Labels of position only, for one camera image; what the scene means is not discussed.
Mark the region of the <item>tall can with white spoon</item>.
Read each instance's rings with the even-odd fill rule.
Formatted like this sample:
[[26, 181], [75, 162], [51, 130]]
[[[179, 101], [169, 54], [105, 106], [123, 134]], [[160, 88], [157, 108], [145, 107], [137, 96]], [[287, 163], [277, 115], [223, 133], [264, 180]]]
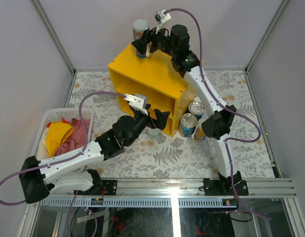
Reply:
[[[145, 30], [150, 29], [149, 22], [145, 19], [137, 19], [133, 22], [133, 39], [140, 39]], [[150, 56], [150, 44], [147, 45], [146, 52], [141, 54], [138, 50], [136, 50], [136, 55], [139, 58], [147, 58]]]

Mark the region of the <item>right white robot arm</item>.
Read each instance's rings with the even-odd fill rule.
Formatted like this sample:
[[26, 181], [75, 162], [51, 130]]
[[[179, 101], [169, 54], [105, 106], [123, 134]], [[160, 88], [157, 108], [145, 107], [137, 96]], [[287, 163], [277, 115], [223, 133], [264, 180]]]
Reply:
[[234, 176], [237, 170], [232, 166], [233, 157], [228, 140], [236, 108], [227, 103], [215, 91], [207, 77], [198, 57], [190, 50], [190, 35], [183, 25], [174, 25], [171, 30], [154, 28], [145, 30], [132, 45], [141, 54], [159, 50], [171, 57], [176, 72], [195, 90], [205, 107], [208, 119], [201, 128], [205, 135], [212, 138], [219, 166], [220, 191], [230, 195], [237, 189]]

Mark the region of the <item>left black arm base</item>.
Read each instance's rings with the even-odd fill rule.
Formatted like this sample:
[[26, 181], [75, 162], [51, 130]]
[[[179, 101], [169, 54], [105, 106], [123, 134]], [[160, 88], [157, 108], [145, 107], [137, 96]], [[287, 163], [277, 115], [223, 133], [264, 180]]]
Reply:
[[78, 176], [74, 175], [74, 194], [83, 196], [115, 196], [117, 180], [102, 180], [97, 170], [87, 169]]

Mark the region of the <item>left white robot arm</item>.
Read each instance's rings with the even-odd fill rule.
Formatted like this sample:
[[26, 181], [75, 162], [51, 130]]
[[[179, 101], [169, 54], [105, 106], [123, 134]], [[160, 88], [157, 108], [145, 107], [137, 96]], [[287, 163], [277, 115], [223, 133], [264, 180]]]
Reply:
[[26, 158], [19, 174], [25, 202], [35, 203], [56, 192], [101, 193], [102, 180], [96, 170], [89, 169], [86, 174], [75, 171], [120, 155], [146, 127], [163, 130], [170, 115], [169, 111], [158, 109], [154, 109], [155, 118], [136, 110], [133, 113], [132, 117], [119, 117], [111, 129], [89, 142], [86, 148], [49, 159]]

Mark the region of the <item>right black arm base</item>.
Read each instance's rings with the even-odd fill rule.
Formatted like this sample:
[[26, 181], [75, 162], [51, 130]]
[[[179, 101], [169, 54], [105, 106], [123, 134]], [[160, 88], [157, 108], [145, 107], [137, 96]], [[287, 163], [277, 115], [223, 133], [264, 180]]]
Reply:
[[[225, 178], [220, 173], [218, 174], [219, 179], [203, 179], [203, 188], [206, 196], [235, 196], [234, 189], [232, 187], [232, 180], [229, 176]], [[242, 179], [239, 171], [233, 175], [234, 188], [237, 195], [248, 196], [247, 182]]]

